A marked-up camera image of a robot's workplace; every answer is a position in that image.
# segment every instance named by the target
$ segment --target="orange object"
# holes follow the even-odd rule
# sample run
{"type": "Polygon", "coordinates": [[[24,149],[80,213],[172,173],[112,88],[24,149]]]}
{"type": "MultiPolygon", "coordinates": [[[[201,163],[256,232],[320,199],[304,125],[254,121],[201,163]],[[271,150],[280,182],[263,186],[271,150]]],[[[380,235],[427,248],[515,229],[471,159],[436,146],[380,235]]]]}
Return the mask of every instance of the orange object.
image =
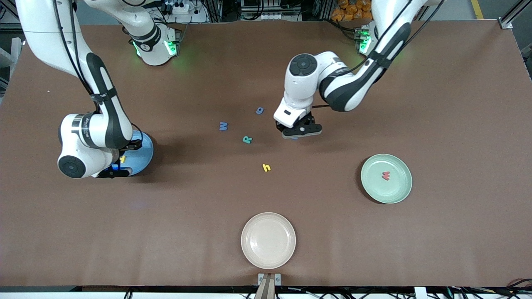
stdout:
{"type": "Polygon", "coordinates": [[[338,6],[341,9],[345,9],[349,5],[349,0],[338,0],[338,6]]]}
{"type": "Polygon", "coordinates": [[[355,14],[353,15],[353,18],[361,19],[362,18],[362,11],[358,10],[357,12],[355,12],[355,14]]]}
{"type": "Polygon", "coordinates": [[[344,18],[344,11],[341,9],[335,9],[332,11],[331,20],[339,22],[344,18]]]}
{"type": "Polygon", "coordinates": [[[356,8],[356,5],[348,5],[345,9],[345,13],[347,14],[355,14],[359,9],[356,8]]]}
{"type": "Polygon", "coordinates": [[[361,4],[361,8],[363,11],[371,11],[371,1],[359,0],[358,2],[361,4]]]}

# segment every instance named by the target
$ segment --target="brown tabletop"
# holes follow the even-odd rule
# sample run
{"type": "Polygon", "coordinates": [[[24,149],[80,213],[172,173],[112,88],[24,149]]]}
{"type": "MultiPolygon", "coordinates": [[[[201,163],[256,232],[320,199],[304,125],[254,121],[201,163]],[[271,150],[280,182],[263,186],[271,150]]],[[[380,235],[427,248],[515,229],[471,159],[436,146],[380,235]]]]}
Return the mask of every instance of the brown tabletop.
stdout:
{"type": "Polygon", "coordinates": [[[286,285],[532,276],[532,84],[496,21],[431,22],[356,110],[316,109],[323,134],[296,141],[272,118],[288,61],[328,50],[361,59],[333,26],[192,25],[161,67],[137,58],[119,26],[84,35],[155,157],[138,177],[62,175],[57,127],[93,104],[25,47],[0,108],[1,285],[252,284],[264,270],[240,233],[265,211],[296,230],[293,257],[274,271],[286,285]],[[399,204],[361,190],[361,164],[377,153],[412,172],[399,204]]]}

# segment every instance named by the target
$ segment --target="green light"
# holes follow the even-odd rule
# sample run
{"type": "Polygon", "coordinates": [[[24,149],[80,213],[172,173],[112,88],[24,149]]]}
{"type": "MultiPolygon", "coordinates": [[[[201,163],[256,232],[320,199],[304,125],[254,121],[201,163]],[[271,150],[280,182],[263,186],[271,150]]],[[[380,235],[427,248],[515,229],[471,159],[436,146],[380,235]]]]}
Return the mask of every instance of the green light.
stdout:
{"type": "Polygon", "coordinates": [[[368,36],[360,43],[360,52],[365,54],[368,51],[369,44],[371,44],[371,36],[368,36]]]}
{"type": "Polygon", "coordinates": [[[164,41],[164,45],[167,47],[170,56],[174,56],[177,53],[176,46],[173,42],[164,41]]]}
{"type": "Polygon", "coordinates": [[[137,50],[137,55],[140,57],[140,52],[139,52],[138,47],[137,47],[137,45],[135,44],[135,42],[133,42],[133,45],[135,46],[135,49],[137,50]]]}

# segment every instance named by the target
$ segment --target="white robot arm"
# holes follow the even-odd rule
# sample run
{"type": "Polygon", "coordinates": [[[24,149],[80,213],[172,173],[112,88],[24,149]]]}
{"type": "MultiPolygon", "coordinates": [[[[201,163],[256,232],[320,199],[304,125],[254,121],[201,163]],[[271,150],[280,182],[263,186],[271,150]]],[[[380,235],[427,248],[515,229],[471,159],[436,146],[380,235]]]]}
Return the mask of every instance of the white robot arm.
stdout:
{"type": "Polygon", "coordinates": [[[373,0],[371,12],[378,32],[383,34],[356,74],[333,52],[292,58],[286,70],[284,97],[273,115],[282,136],[290,139],[321,133],[321,125],[314,122],[310,112],[316,90],[335,111],[356,108],[409,38],[410,24],[427,1],[373,0]]]}
{"type": "Polygon", "coordinates": [[[176,30],[155,24],[141,5],[154,0],[85,0],[88,6],[117,19],[133,39],[137,54],[149,65],[161,65],[176,55],[176,30]]]}
{"type": "Polygon", "coordinates": [[[80,78],[97,107],[67,115],[59,128],[61,172],[71,178],[128,176],[110,165],[126,150],[137,150],[132,127],[102,60],[85,43],[70,0],[16,0],[26,41],[51,67],[80,78]]]}

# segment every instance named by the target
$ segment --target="yellow line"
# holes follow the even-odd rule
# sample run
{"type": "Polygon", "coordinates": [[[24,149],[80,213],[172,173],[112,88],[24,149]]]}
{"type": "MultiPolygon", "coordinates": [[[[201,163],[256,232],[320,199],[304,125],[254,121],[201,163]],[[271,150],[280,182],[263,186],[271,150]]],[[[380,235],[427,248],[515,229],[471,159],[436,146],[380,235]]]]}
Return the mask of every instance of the yellow line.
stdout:
{"type": "Polygon", "coordinates": [[[484,15],[482,14],[482,10],[480,10],[480,5],[478,4],[478,0],[471,0],[471,5],[473,5],[473,10],[475,11],[477,20],[482,20],[484,18],[484,15]]]}

